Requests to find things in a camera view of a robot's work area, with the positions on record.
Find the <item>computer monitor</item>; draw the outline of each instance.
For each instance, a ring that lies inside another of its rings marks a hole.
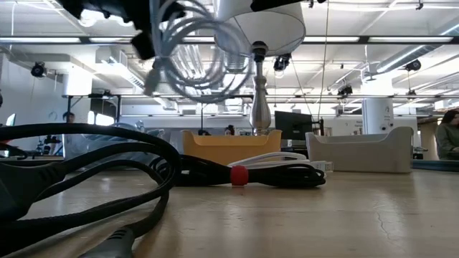
[[[313,131],[312,115],[291,112],[274,112],[275,128],[282,130],[282,139],[306,140],[305,134]]]

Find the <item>black plug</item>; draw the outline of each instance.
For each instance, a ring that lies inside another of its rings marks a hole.
[[[41,192],[64,180],[65,174],[58,163],[33,168],[0,163],[0,224],[26,215]]]
[[[132,258],[132,245],[135,239],[132,230],[123,227],[78,258]]]

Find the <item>black cable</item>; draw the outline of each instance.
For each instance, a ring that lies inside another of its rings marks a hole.
[[[82,258],[131,257],[136,237],[157,225],[165,211],[172,186],[209,186],[230,183],[231,168],[192,156],[180,156],[174,147],[162,139],[122,128],[87,124],[40,124],[0,128],[0,140],[49,134],[99,134],[137,140],[143,143],[119,143],[83,154],[68,161],[45,166],[10,166],[0,161],[0,256],[25,248],[64,230],[99,221],[161,197],[153,211],[135,223],[115,231]],[[67,180],[68,173],[119,153],[154,153],[149,166],[136,161],[108,161]],[[33,202],[65,191],[82,181],[117,166],[137,168],[146,172],[158,187],[138,196],[110,201],[86,211],[63,216],[18,220]],[[249,183],[276,187],[309,188],[325,183],[324,173],[306,164],[250,169]]]
[[[41,166],[40,168],[21,168],[8,166],[0,163],[2,168],[5,168],[7,170],[11,169],[11,174],[15,174],[17,171],[27,169],[29,173],[33,171],[38,171],[37,173],[41,173],[42,176],[44,175],[48,178],[51,177],[55,181],[56,178],[60,178],[60,176],[64,176],[94,161],[106,158],[114,154],[132,151],[140,151],[160,155],[165,160],[167,160],[167,162],[169,162],[171,165],[169,166],[168,171],[163,174],[164,180],[160,177],[160,175],[156,174],[151,168],[142,163],[135,161],[110,161],[99,166],[96,166],[66,181],[56,184],[54,184],[54,181],[52,181],[53,185],[50,185],[46,190],[41,192],[39,196],[36,196],[35,201],[47,198],[61,191],[64,191],[80,183],[81,181],[84,181],[85,179],[95,175],[96,173],[113,166],[129,166],[137,168],[141,171],[145,171],[150,175],[150,177],[152,177],[153,180],[158,182],[159,186],[155,190],[149,191],[148,193],[144,193],[139,196],[134,196],[130,198],[111,201],[107,204],[96,206],[87,211],[82,211],[76,214],[68,214],[64,216],[55,216],[41,219],[28,219],[21,221],[0,220],[0,256],[27,247],[30,244],[50,237],[61,231],[107,218],[109,216],[126,211],[128,209],[131,209],[135,206],[141,205],[143,203],[146,203],[147,201],[151,201],[161,196],[161,199],[159,200],[155,209],[151,212],[149,216],[136,223],[124,226],[123,230],[120,229],[116,231],[114,233],[116,235],[112,236],[112,239],[108,240],[110,242],[114,239],[120,239],[119,236],[120,234],[122,234],[122,231],[124,233],[127,232],[127,235],[131,234],[131,238],[135,239],[136,237],[139,237],[142,234],[145,234],[146,232],[150,231],[158,223],[159,219],[162,217],[164,209],[166,208],[167,201],[169,199],[169,189],[174,185],[174,181],[181,171],[179,154],[171,145],[159,138],[155,138],[153,136],[135,132],[132,130],[86,124],[22,125],[6,129],[11,130],[5,130],[3,128],[0,128],[0,139],[8,138],[12,140],[16,138],[46,135],[50,133],[97,133],[103,135],[131,138],[134,140],[140,140],[148,143],[120,143],[116,145],[110,145],[92,151],[90,153],[78,156],[68,161],[52,163],[45,167]],[[16,182],[14,181],[12,183],[8,181],[7,178],[7,176],[0,174],[0,180],[2,180],[4,183],[7,182],[13,184],[14,182]],[[5,207],[2,207],[2,204],[0,204],[0,215],[1,212],[5,210],[2,210],[2,208]],[[131,248],[131,245],[132,242],[130,243],[130,245],[126,245],[124,243],[124,247],[128,247],[129,250]]]
[[[169,164],[156,158],[150,166],[160,175],[166,174]],[[176,181],[176,186],[212,186],[231,183],[231,168],[221,164],[181,155],[182,170]],[[268,186],[283,188],[310,188],[325,184],[323,171],[307,164],[279,165],[272,168],[249,169],[248,183],[263,183]]]

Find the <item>fluorescent light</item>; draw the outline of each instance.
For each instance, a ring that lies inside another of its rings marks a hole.
[[[368,42],[391,42],[391,43],[404,43],[404,42],[432,42],[432,43],[446,43],[453,40],[453,37],[370,37]]]
[[[303,42],[357,42],[360,37],[305,37]]]
[[[123,118],[147,118],[148,115],[121,115]]]
[[[215,44],[214,37],[184,37],[184,43],[192,44],[192,43],[203,43],[203,44]]]
[[[91,37],[89,40],[94,43],[129,43],[131,37]]]
[[[448,35],[450,32],[456,30],[456,29],[459,29],[459,24],[457,24],[456,26],[454,26],[453,28],[443,32],[441,35]]]
[[[81,43],[81,41],[77,37],[0,37],[0,43],[51,44],[51,43]]]

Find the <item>office room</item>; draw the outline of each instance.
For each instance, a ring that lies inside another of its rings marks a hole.
[[[456,257],[458,9],[0,0],[0,257]]]

